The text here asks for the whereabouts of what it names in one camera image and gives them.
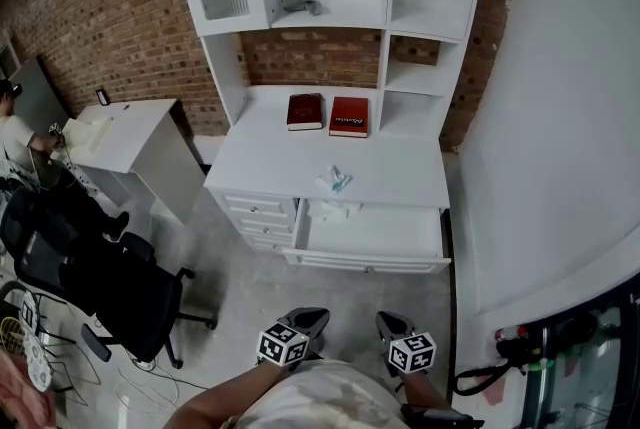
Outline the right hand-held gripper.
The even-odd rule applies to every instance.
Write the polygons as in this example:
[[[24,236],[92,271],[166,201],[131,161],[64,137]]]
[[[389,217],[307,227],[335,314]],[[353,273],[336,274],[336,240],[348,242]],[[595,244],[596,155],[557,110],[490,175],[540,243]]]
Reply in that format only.
[[[429,332],[419,332],[411,319],[389,311],[379,311],[375,323],[391,377],[425,372],[433,365],[437,345]]]

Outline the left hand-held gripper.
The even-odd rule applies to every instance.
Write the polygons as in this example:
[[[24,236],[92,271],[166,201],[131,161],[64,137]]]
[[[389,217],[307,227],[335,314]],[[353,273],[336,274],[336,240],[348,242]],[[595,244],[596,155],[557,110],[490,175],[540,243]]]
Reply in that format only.
[[[296,308],[278,318],[259,334],[257,363],[270,362],[294,370],[303,361],[318,358],[329,320],[330,311],[320,307]]]

